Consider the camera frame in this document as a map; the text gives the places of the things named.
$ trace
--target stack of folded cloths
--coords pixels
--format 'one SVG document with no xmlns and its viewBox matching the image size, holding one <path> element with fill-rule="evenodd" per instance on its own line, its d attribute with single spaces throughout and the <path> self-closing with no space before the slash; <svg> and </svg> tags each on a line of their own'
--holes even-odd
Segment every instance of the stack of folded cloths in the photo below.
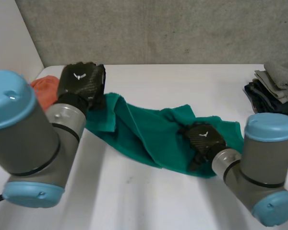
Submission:
<svg viewBox="0 0 288 230">
<path fill-rule="evenodd" d="M 244 87 L 258 113 L 288 115 L 288 62 L 264 64 L 265 71 L 255 71 L 256 79 Z"/>
</svg>

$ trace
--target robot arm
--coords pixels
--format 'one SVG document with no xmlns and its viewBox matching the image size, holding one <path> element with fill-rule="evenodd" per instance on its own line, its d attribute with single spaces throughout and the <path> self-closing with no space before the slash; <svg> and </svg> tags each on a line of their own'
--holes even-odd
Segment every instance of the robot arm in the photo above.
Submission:
<svg viewBox="0 0 288 230">
<path fill-rule="evenodd" d="M 209 161 L 213 171 L 263 225 L 288 220 L 288 116 L 255 114 L 245 127 L 243 154 L 226 146 L 210 124 L 184 127 L 183 135 L 197 151 L 189 170 Z"/>
<path fill-rule="evenodd" d="M 102 65 L 66 66 L 59 99 L 45 114 L 24 79 L 0 70 L 0 166 L 11 175 L 2 193 L 5 200 L 24 207 L 59 203 L 86 111 L 102 105 L 105 77 Z"/>
</svg>

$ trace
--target orange cloth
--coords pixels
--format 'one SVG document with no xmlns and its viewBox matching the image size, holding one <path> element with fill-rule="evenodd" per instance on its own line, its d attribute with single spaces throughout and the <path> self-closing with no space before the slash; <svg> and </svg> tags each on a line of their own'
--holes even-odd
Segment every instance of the orange cloth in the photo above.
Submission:
<svg viewBox="0 0 288 230">
<path fill-rule="evenodd" d="M 34 88 L 37 100 L 44 112 L 58 99 L 59 81 L 56 77 L 48 75 L 30 84 Z"/>
</svg>

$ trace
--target light blue joint cap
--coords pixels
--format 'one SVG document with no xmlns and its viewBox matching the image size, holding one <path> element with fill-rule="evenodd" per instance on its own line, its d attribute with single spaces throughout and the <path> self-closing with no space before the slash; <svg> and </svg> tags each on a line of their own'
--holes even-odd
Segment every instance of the light blue joint cap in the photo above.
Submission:
<svg viewBox="0 0 288 230">
<path fill-rule="evenodd" d="M 0 129 L 16 124 L 34 109 L 34 90 L 17 73 L 0 70 Z"/>
<path fill-rule="evenodd" d="M 262 142 L 288 140 L 288 116 L 284 114 L 261 113 L 248 118 L 245 136 Z"/>
<path fill-rule="evenodd" d="M 65 189 L 38 182 L 8 182 L 2 193 L 5 200 L 23 207 L 49 208 L 57 205 Z"/>
<path fill-rule="evenodd" d="M 281 225 L 288 221 L 288 191 L 273 193 L 259 201 L 252 215 L 266 227 Z"/>
</svg>

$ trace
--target folded towel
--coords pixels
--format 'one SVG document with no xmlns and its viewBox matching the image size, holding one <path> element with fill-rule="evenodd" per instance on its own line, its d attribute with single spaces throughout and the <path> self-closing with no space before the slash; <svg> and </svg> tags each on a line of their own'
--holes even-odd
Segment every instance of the folded towel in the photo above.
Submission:
<svg viewBox="0 0 288 230">
<path fill-rule="evenodd" d="M 87 113 L 86 128 L 136 161 L 194 176 L 214 176 L 209 162 L 196 172 L 187 171 L 196 153 L 178 130 L 195 121 L 212 124 L 228 146 L 242 153 L 243 138 L 238 122 L 225 122 L 217 116 L 196 118 L 189 105 L 150 110 L 130 105 L 115 93 L 105 97 L 104 110 Z"/>
<path fill-rule="evenodd" d="M 278 88 L 282 90 L 288 89 L 288 62 L 279 65 L 269 61 L 264 64 L 264 69 L 269 73 Z"/>
<path fill-rule="evenodd" d="M 42 109 L 47 109 L 57 100 L 57 89 L 59 86 L 59 79 L 54 76 L 46 76 L 33 81 L 30 84 L 34 90 L 38 102 Z"/>
<path fill-rule="evenodd" d="M 267 71 L 255 71 L 256 78 L 266 87 L 267 90 L 281 103 L 288 102 L 288 89 L 281 90 L 271 79 Z"/>
<path fill-rule="evenodd" d="M 252 104 L 259 113 L 281 113 L 288 115 L 288 102 L 282 104 L 267 88 L 259 81 L 254 80 L 244 86 Z"/>
</svg>

